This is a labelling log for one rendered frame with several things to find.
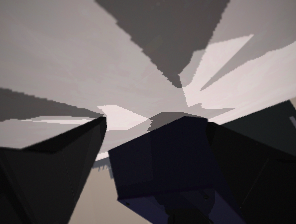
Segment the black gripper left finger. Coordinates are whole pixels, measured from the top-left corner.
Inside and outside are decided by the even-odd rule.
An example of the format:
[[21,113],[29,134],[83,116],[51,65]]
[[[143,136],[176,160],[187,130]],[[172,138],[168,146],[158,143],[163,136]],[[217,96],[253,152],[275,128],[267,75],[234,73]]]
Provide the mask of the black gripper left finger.
[[0,191],[22,224],[69,224],[106,130],[98,117],[21,149],[0,147]]

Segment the grey dish rack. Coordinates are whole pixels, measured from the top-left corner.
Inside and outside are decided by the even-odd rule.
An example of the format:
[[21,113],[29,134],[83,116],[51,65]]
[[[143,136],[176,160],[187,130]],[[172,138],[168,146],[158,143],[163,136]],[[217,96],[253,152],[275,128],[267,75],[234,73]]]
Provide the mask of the grey dish rack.
[[113,174],[112,174],[112,169],[111,169],[109,157],[95,161],[92,169],[99,168],[98,172],[100,172],[100,167],[103,167],[103,171],[104,171],[104,166],[107,166],[106,169],[109,170],[110,179],[113,179]]

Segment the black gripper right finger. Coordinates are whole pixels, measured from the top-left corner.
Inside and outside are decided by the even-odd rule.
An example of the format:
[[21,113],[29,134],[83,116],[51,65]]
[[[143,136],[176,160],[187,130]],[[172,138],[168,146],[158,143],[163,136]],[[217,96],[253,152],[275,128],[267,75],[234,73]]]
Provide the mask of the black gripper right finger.
[[205,133],[246,224],[296,224],[296,156],[215,122]]

